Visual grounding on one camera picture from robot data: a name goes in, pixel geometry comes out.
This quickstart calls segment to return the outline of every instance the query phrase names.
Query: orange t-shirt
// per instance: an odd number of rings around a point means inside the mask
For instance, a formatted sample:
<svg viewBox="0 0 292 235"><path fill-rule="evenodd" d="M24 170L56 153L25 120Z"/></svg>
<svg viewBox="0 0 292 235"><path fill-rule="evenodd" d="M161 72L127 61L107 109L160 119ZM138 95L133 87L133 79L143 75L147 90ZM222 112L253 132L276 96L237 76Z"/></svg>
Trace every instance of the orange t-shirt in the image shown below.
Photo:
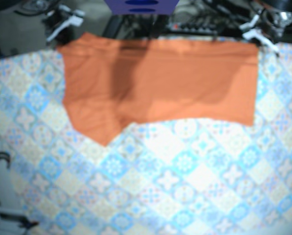
<svg viewBox="0 0 292 235"><path fill-rule="evenodd" d="M255 45L85 33L59 51L73 127L102 145L131 122L204 117L253 124Z"/></svg>

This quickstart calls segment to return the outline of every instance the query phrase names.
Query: purple object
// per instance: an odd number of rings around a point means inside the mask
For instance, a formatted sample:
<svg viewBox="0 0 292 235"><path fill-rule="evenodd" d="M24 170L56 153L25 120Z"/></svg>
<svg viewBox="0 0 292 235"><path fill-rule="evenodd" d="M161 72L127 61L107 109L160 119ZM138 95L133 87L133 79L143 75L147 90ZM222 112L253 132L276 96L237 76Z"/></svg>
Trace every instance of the purple object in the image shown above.
<svg viewBox="0 0 292 235"><path fill-rule="evenodd" d="M179 0L105 0L114 15L173 13Z"/></svg>

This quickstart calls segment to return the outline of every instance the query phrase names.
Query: floral pattern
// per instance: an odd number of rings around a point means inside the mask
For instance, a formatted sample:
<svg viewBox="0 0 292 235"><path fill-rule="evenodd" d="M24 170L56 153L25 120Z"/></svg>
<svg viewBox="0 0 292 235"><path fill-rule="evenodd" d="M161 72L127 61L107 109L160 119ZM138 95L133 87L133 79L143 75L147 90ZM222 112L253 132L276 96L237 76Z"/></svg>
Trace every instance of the floral pattern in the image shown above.
<svg viewBox="0 0 292 235"><path fill-rule="evenodd" d="M61 104L62 56L0 60L0 139L38 234L202 235L292 221L292 45L260 52L252 127L132 124L103 147Z"/></svg>

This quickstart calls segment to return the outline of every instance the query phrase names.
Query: white plastic part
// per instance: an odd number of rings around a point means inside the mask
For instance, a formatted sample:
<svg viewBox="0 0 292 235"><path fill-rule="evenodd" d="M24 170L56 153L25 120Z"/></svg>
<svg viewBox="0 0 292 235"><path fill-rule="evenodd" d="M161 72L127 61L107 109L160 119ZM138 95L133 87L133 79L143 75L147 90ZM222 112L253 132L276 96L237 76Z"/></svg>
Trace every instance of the white plastic part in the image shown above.
<svg viewBox="0 0 292 235"><path fill-rule="evenodd" d="M259 15L255 15L250 22L247 22L247 23L244 23L244 24L240 25L239 28L242 31L250 29L250 28L253 28L256 25L256 23L258 22L259 19L260 19L260 16Z"/></svg>
<svg viewBox="0 0 292 235"><path fill-rule="evenodd" d="M279 48L277 45L275 45L270 39L263 36L260 29L251 29L248 32L243 34L243 38L247 40L251 40L253 38L258 39L263 45L268 46L271 48L275 53L279 54Z"/></svg>
<svg viewBox="0 0 292 235"><path fill-rule="evenodd" d="M69 27L70 25L72 26L76 26L79 27L82 25L84 19L84 15L85 13L81 10L75 10L75 11L71 11L71 9L65 5L60 5L59 9L62 11L66 11L69 13L72 13L72 15L64 22L62 22L62 24L60 24L59 27L57 27L50 36L48 36L46 38L47 42L51 42L56 36L58 36L58 34L65 28Z"/></svg>

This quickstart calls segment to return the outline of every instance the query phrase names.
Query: orange cloth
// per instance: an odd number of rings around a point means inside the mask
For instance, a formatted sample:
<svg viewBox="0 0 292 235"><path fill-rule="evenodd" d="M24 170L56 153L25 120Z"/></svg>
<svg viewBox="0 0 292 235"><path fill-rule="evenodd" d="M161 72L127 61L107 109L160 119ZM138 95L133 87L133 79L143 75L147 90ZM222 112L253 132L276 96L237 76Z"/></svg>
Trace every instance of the orange cloth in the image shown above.
<svg viewBox="0 0 292 235"><path fill-rule="evenodd" d="M253 124L255 45L120 41L86 33L59 51L70 120L103 145L131 122L205 117Z"/></svg>

